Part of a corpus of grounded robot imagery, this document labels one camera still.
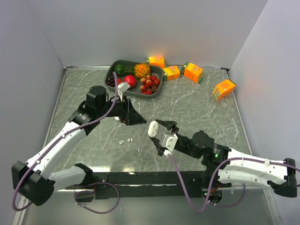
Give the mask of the white oval charging case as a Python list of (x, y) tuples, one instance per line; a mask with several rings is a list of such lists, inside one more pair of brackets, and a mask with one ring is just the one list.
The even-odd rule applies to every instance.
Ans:
[(149, 124), (149, 128), (148, 128), (148, 137), (150, 138), (154, 138), (157, 136), (158, 134), (158, 130), (159, 130), (159, 123), (157, 121), (152, 121)]

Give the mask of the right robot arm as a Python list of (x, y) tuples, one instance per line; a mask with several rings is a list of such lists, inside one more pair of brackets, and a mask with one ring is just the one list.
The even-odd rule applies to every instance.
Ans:
[(179, 134), (175, 121), (154, 120), (149, 124), (148, 137), (159, 156), (169, 156), (174, 150), (195, 159), (202, 159), (206, 167), (205, 183), (245, 184), (272, 189), (275, 194), (297, 197), (295, 160), (270, 160), (251, 156), (233, 148), (215, 143), (204, 131), (192, 138)]

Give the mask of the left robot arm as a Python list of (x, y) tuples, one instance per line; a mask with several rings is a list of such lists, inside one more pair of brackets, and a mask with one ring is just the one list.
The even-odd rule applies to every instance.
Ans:
[(72, 185), (90, 187), (93, 171), (81, 163), (67, 170), (53, 170), (67, 152), (89, 135), (105, 117), (117, 117), (126, 126), (147, 122), (126, 96), (119, 97), (116, 92), (114, 97), (109, 98), (105, 87), (91, 87), (86, 99), (73, 112), (63, 129), (43, 149), (25, 163), (17, 161), (12, 166), (13, 197), (21, 194), (30, 203), (40, 206), (57, 190)]

